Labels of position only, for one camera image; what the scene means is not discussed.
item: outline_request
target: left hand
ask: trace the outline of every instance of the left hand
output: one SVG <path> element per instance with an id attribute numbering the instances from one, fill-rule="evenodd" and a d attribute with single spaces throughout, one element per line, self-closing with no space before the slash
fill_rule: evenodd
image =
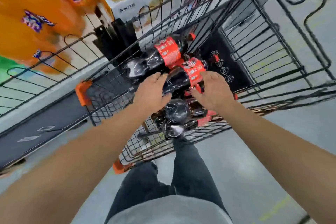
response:
<path id="1" fill-rule="evenodd" d="M 171 99 L 171 94 L 162 96 L 162 88 L 168 74 L 157 72 L 147 77 L 138 87 L 133 103 L 147 116 L 161 110 Z"/>

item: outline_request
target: jeans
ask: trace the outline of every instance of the jeans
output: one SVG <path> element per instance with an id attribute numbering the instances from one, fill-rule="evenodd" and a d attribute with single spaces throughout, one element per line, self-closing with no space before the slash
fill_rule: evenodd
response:
<path id="1" fill-rule="evenodd" d="M 173 144 L 176 157 L 171 185 L 165 185 L 158 181 L 158 168 L 154 163 L 138 164 L 124 178 L 105 224 L 115 214 L 134 205 L 175 194 L 213 202 L 228 213 L 196 147 L 185 138 L 174 139 Z"/>

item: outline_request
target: left arm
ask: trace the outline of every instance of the left arm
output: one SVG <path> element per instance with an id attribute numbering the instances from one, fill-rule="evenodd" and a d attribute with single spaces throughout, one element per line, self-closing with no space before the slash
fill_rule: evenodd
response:
<path id="1" fill-rule="evenodd" d="M 70 223 L 145 119 L 170 100 L 162 97 L 167 75 L 140 84 L 134 103 L 57 150 L 0 197 L 4 224 Z"/>

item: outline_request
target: gray floor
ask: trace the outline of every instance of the gray floor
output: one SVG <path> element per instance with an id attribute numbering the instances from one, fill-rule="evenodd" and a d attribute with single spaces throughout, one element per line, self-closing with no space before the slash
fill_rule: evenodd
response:
<path id="1" fill-rule="evenodd" d="M 334 63 L 336 62 L 333 40 L 334 28 L 336 28 L 333 12 L 335 2 L 336 0 L 328 0 L 321 13 L 313 16 L 309 22 Z M 305 6 L 291 7 L 290 10 L 301 25 L 304 17 L 318 5 L 319 0 L 309 0 Z M 269 0 L 265 4 L 265 9 L 274 22 L 281 26 L 284 25 L 281 27 L 281 33 L 293 47 L 299 59 L 304 62 L 307 70 L 315 69 L 318 64 L 314 63 L 312 54 L 304 47 L 302 40 L 292 30 L 292 27 L 287 27 L 289 24 L 284 23 L 285 18 L 274 0 Z M 336 66 L 333 65 L 331 70 L 336 72 Z M 314 84 L 318 84 L 325 82 L 328 78 L 325 73 L 321 73 L 313 76 L 311 80 Z M 302 86 L 301 82 L 288 85 L 294 89 Z M 316 106 L 278 111 L 266 118 L 336 154 L 335 112 L 336 100 L 331 100 Z M 36 163 L 83 133 L 88 127 L 90 124 L 67 132 L 32 154 L 22 168 L 0 179 L 0 192 L 24 172 L 29 171 Z M 234 223 L 295 224 L 305 215 L 304 210 L 280 187 L 234 131 L 218 134 L 196 144 L 196 147 L 207 164 Z M 172 153 L 156 160 L 159 167 L 158 178 L 167 184 L 172 179 L 174 156 Z M 72 223 L 103 223 L 124 176 L 125 174 L 115 175 L 113 170 L 110 170 L 83 204 Z"/>

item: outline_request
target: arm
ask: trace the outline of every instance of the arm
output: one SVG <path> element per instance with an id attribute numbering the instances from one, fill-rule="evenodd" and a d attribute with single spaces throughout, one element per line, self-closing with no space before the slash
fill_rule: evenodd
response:
<path id="1" fill-rule="evenodd" d="M 134 103 L 57 150 L 0 197 L 4 224 L 70 223 L 119 157 L 134 131 L 171 96 L 162 97 L 167 75 L 147 78 Z"/>
<path id="2" fill-rule="evenodd" d="M 279 184 L 318 223 L 336 223 L 336 156 L 235 102 L 225 79 L 203 74 L 205 92 L 193 91 L 226 120 Z"/>

